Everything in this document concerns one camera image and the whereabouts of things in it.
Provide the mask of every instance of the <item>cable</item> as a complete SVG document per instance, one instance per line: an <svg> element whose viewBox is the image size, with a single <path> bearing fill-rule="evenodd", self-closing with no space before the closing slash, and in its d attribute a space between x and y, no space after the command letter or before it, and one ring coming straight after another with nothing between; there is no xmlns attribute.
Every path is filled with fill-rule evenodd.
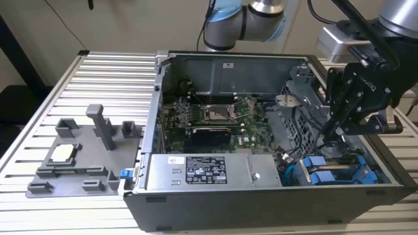
<svg viewBox="0 0 418 235"><path fill-rule="evenodd" d="M335 23L336 23L336 22L334 22L334 21L330 21L330 20L322 18L322 17L316 14L316 12L315 12L315 10L314 10L314 6L312 6L312 0L307 0L307 7L308 7L308 11L311 12L311 14L312 14L312 16L315 17L315 19L319 20L322 23L324 23L324 24L335 24Z"/></svg>
<svg viewBox="0 0 418 235"><path fill-rule="evenodd" d="M203 34L203 39L204 39L204 27L207 26L207 23L208 23L208 20L209 20L209 16L211 16L211 14L213 12L215 3L216 3L216 0L208 0L207 14L204 15L204 21L203 21L201 29L200 29L200 32L199 32L197 41L196 41L196 51L199 51L199 41L200 41L200 38L201 38L201 34Z"/></svg>
<svg viewBox="0 0 418 235"><path fill-rule="evenodd" d="M51 4L48 3L48 1L47 1L47 0L44 0L44 2L48 4L49 8L52 9L53 13L55 13L55 14L56 14L56 16L59 17L60 22L63 23L64 27L67 28L67 30L69 31L69 33L72 34L72 36L77 39L77 41L79 41L79 43L81 44L81 46L83 46L84 50L87 50L85 45L83 44L83 42L81 42L81 40L79 39L79 37L75 35L75 33L73 33L73 32L71 31L71 29L68 28L68 26L67 26L67 24L65 24L65 22L64 22L63 18L60 17L60 15L59 15L57 11L53 9L53 7L51 6Z"/></svg>
<svg viewBox="0 0 418 235"><path fill-rule="evenodd" d="M407 110L406 116L408 116L408 115L411 114L411 112L412 112L412 110L414 110L414 107L415 107L415 105L411 105L411 106L410 106L410 109Z"/></svg>
<svg viewBox="0 0 418 235"><path fill-rule="evenodd" d="M359 31L364 34L367 40L371 42L372 46L376 48L375 51L382 56L388 64L391 71L399 68L399 58L394 50L390 48L384 39L379 36L376 30L371 27L364 17L360 15L348 0L332 0L334 4L338 6L339 10L348 17L350 21L354 23Z"/></svg>

